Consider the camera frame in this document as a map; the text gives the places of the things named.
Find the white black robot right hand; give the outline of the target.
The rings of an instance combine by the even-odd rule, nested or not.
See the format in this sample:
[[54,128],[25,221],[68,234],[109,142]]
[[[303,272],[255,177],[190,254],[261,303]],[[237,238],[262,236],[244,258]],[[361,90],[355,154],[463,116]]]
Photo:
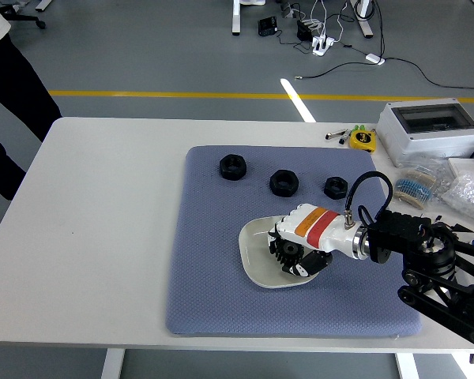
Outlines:
[[310,277],[331,264],[332,252],[364,260],[366,230],[360,222],[310,204],[301,204],[276,222],[268,232],[270,253],[284,272]]

